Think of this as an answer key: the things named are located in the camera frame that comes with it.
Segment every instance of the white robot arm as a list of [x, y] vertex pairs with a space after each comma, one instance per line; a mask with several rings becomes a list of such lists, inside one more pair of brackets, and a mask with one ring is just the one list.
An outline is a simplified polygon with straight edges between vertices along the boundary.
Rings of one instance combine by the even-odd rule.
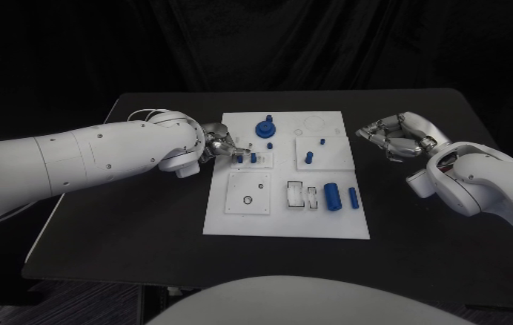
[[198, 161], [203, 163], [219, 154], [251, 153], [235, 147], [223, 124], [200, 126], [180, 112], [149, 111], [159, 114], [147, 121], [0, 142], [0, 215], [53, 195], [131, 177], [157, 165], [183, 178], [199, 172]]
[[513, 225], [513, 158], [471, 142], [451, 143], [435, 125], [405, 112], [358, 130], [386, 151], [394, 162], [425, 154], [427, 168], [406, 178], [422, 198], [438, 194], [450, 208], [466, 216], [480, 211]]

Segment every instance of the black table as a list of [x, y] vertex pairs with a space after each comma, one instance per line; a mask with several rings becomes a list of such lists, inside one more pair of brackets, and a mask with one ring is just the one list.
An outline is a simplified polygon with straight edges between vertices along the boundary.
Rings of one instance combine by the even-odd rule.
[[453, 141], [496, 148], [463, 95], [448, 89], [278, 93], [131, 93], [108, 122], [141, 108], [176, 109], [200, 123], [223, 112], [342, 111], [370, 240], [202, 234], [213, 163], [177, 179], [159, 169], [66, 195], [32, 252], [29, 278], [205, 288], [260, 275], [303, 275], [427, 301], [513, 306], [513, 227], [493, 214], [457, 214], [419, 199], [404, 179], [425, 166], [386, 161], [353, 132], [404, 111]]

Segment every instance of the blue object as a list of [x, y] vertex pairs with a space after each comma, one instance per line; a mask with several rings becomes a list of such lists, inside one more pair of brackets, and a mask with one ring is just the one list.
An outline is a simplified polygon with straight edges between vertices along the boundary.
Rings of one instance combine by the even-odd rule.
[[360, 205], [358, 204], [358, 196], [356, 196], [356, 189], [350, 188], [350, 205], [353, 209], [359, 209]]
[[307, 158], [306, 158], [304, 161], [306, 161], [307, 164], [313, 164], [313, 152], [307, 153]]
[[326, 204], [330, 211], [342, 209], [339, 187], [336, 183], [324, 184]]
[[265, 121], [261, 121], [255, 127], [257, 136], [270, 138], [275, 134], [275, 124], [272, 123], [272, 116], [267, 115]]

